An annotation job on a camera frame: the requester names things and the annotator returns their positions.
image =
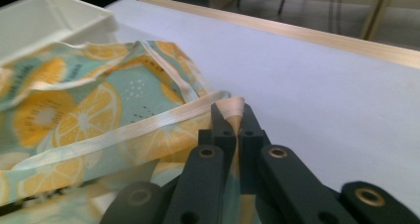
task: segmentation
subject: white box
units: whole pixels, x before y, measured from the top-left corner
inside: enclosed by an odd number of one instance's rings
[[[111,11],[79,0],[20,0],[0,8],[0,66],[53,42],[113,43]]]

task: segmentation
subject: wooden table edge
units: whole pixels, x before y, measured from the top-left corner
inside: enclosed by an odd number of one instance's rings
[[[145,3],[170,8],[177,11],[217,19],[233,24],[257,29],[273,34],[287,36],[330,48],[340,49],[360,55],[371,56],[382,60],[420,68],[420,52],[389,46],[385,44],[363,41],[340,35],[324,33],[275,21],[259,19],[236,13],[196,6],[172,0],[140,0]]]

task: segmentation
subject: floor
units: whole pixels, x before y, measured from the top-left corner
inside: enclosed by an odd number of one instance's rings
[[[370,6],[310,0],[233,0],[223,10],[358,38]],[[390,8],[376,42],[420,51],[420,10]]]

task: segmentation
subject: white table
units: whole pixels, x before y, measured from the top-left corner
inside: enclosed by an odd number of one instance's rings
[[[377,184],[420,216],[420,53],[166,0],[110,6],[121,42],[168,40],[244,96],[326,185]]]

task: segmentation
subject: white tabletop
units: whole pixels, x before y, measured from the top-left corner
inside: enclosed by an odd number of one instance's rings
[[[121,42],[176,42],[215,89],[244,96],[274,144],[320,180],[376,184],[420,216],[420,70],[135,0]]]

